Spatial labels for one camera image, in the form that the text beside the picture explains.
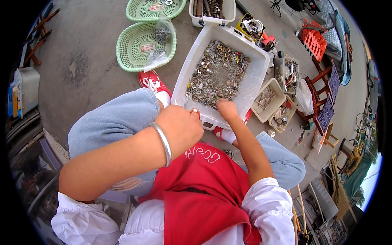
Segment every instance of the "car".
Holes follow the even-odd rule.
[[[378,77],[378,69],[374,60],[369,60],[367,64],[367,84],[369,97],[369,113],[375,114],[378,105],[378,96],[381,95],[381,80]]]

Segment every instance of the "ripped jeans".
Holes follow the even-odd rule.
[[[146,128],[160,113],[158,100],[146,88],[123,94],[86,113],[68,134],[69,155],[76,157],[110,143],[128,138]],[[305,176],[305,165],[294,153],[261,132],[256,139],[262,145],[271,163],[279,186],[289,190]],[[111,189],[132,196],[147,195],[158,169],[121,181]]]

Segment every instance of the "white blouse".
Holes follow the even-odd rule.
[[[125,230],[102,210],[102,204],[85,204],[58,193],[59,206],[52,219],[52,228],[65,243],[120,245],[162,244],[164,202],[149,200],[140,204],[130,215]],[[258,228],[262,245],[294,244],[291,222],[292,199],[274,178],[257,181],[246,193],[242,209],[250,223]],[[206,245],[244,245],[243,224],[214,236]]]

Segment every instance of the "bracelet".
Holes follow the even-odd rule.
[[[155,128],[159,134],[159,137],[161,137],[163,147],[165,148],[165,152],[166,152],[166,165],[165,165],[165,167],[168,167],[168,166],[170,166],[170,164],[172,162],[172,156],[171,156],[169,142],[167,141],[167,138],[166,138],[165,134],[163,133],[162,128],[158,124],[152,122],[152,123],[150,123],[149,126],[152,126],[153,128]]]

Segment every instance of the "puffy sleeve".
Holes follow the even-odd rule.
[[[122,234],[102,210],[102,204],[85,204],[58,193],[57,214],[52,229],[66,244],[113,245]]]
[[[295,244],[292,199],[274,178],[257,181],[246,193],[242,209],[260,232],[260,244]]]

